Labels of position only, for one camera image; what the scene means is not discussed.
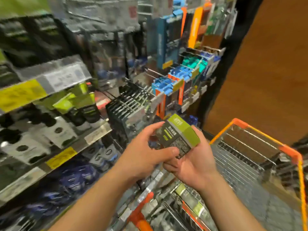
green and black box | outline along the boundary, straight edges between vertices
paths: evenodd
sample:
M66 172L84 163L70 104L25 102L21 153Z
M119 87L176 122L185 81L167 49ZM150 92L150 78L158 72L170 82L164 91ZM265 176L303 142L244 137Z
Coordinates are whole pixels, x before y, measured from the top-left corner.
M156 131L156 136L162 147L177 147L180 150L178 159L200 143L193 128L177 114L173 114Z

forearm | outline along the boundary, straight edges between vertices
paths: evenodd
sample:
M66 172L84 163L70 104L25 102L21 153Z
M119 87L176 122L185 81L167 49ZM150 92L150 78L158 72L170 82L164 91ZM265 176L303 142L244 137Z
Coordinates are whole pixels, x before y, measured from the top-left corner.
M131 180L114 166L49 231L105 230L122 194L131 185Z
M206 185L199 194L220 231L265 231L219 173Z

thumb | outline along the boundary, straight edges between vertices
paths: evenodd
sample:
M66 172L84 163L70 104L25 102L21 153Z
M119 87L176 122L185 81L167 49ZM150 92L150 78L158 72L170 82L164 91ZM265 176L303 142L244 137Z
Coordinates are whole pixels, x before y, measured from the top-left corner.
M172 159L179 155L180 151L177 147L167 147L155 151L155 163L161 163L166 160Z

wooden floor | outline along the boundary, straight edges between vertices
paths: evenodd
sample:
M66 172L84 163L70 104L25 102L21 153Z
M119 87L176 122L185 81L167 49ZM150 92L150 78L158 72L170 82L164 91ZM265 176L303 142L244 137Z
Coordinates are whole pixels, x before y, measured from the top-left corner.
M308 0L264 0L203 129L237 117L286 144L308 133Z

person's right hand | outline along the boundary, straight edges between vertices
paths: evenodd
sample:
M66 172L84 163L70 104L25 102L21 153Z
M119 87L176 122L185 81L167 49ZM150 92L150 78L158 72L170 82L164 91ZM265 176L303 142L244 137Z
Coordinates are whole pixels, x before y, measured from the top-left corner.
M192 126L200 139L200 143L181 159L170 159L164 162L164 168L178 179L198 192L203 190L210 177L218 174L215 159L210 145L202 131Z

